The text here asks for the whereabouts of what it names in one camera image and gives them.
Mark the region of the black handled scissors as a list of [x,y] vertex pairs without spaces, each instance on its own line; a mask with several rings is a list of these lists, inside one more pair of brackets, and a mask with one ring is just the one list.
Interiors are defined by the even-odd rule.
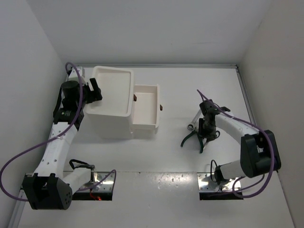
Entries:
[[[217,138],[219,138],[219,136],[220,136],[220,131],[218,131],[218,130],[216,130],[217,131]],[[205,142],[205,144],[204,144],[204,148],[210,143],[211,141],[207,141],[206,140],[206,142]]]

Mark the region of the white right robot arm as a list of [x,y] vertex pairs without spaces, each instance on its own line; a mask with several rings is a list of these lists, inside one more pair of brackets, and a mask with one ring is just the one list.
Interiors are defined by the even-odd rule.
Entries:
[[220,135],[219,128],[240,145],[239,160],[216,166],[213,176],[217,184],[232,178],[253,178],[281,169],[281,159],[272,131],[261,131],[238,121],[232,118],[228,108],[214,107],[210,101],[203,101],[199,107],[203,117],[199,119],[198,136],[202,140],[206,143],[216,140]]

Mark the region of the green side cutters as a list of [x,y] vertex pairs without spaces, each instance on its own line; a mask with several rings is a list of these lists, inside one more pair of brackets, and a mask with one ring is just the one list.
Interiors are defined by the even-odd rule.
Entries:
[[199,153],[202,154],[204,151],[204,138],[199,134],[199,132],[195,129],[193,131],[191,131],[191,133],[189,133],[187,136],[185,136],[183,138],[183,140],[181,141],[180,147],[184,147],[184,144],[193,141],[193,137],[196,138],[196,140],[199,143]]

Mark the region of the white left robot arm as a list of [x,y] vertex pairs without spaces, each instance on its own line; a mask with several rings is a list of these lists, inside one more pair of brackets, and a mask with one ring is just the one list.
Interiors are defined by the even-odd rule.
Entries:
[[31,176],[25,176],[22,188],[32,209],[69,208],[72,197],[82,186],[93,181],[94,165],[70,160],[72,172],[64,175],[69,147],[84,118],[86,104],[102,100],[97,81],[91,78],[87,84],[71,80],[64,82],[59,90],[53,111],[51,142],[47,143],[43,158]]

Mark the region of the white drawer cabinet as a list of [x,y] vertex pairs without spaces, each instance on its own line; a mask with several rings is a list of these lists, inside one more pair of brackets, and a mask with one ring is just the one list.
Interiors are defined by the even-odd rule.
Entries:
[[102,139],[132,139],[134,73],[130,69],[95,66],[92,78],[102,100],[85,106],[85,114]]

